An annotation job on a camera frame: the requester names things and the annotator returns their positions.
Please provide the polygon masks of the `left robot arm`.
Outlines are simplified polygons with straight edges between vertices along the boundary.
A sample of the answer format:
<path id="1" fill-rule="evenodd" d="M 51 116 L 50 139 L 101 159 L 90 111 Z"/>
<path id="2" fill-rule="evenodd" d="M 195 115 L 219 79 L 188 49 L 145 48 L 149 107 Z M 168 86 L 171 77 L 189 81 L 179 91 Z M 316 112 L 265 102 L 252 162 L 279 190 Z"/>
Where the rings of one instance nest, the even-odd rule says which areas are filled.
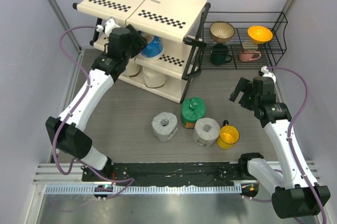
<path id="1" fill-rule="evenodd" d="M 111 178 L 111 159 L 93 146 L 84 129 L 94 108 L 126 70 L 129 60 L 146 46 L 146 39 L 131 24 L 126 27 L 114 24 L 108 34 L 107 52 L 99 55 L 89 72 L 79 66 L 86 82 L 58 117 L 46 121 L 54 159 L 55 151 L 61 150 L 91 169 L 100 181 Z"/>

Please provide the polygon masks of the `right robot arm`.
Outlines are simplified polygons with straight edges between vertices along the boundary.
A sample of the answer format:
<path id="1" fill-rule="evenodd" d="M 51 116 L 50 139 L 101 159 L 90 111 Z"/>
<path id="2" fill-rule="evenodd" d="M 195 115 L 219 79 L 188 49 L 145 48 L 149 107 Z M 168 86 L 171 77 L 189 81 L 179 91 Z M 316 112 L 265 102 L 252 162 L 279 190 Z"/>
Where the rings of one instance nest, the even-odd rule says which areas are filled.
<path id="1" fill-rule="evenodd" d="M 322 215 L 331 194 L 319 185 L 299 148 L 292 128 L 293 118 L 284 103 L 276 101 L 275 81 L 258 76 L 253 80 L 240 78 L 229 100 L 239 93 L 241 107 L 253 111 L 275 149 L 281 172 L 276 172 L 258 152 L 242 154 L 238 173 L 243 179 L 256 178 L 271 195 L 276 215 L 281 219 Z"/>

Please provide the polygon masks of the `cream paper towel roll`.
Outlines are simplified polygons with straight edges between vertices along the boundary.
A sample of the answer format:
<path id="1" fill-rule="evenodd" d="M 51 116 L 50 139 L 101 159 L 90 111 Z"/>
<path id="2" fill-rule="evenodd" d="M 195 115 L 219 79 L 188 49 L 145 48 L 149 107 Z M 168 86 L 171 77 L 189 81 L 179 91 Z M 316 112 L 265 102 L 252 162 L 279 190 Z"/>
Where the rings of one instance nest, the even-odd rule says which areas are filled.
<path id="1" fill-rule="evenodd" d="M 127 77 L 135 77 L 139 74 L 141 70 L 140 65 L 138 65 L 135 61 L 129 61 L 126 65 L 126 69 L 124 71 L 124 74 Z"/>
<path id="2" fill-rule="evenodd" d="M 148 88 L 159 88 L 166 83 L 166 75 L 148 67 L 143 67 L 144 83 Z"/>

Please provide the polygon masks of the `blue white paper towel roll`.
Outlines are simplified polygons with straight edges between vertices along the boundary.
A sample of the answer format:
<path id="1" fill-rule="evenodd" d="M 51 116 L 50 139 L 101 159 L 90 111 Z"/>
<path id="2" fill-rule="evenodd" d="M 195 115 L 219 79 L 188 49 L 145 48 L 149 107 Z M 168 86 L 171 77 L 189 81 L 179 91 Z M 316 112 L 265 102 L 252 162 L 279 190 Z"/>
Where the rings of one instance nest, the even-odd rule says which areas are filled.
<path id="1" fill-rule="evenodd" d="M 162 39 L 145 32 L 140 32 L 140 35 L 147 41 L 147 46 L 140 52 L 141 56 L 147 60 L 159 59 L 164 50 Z"/>

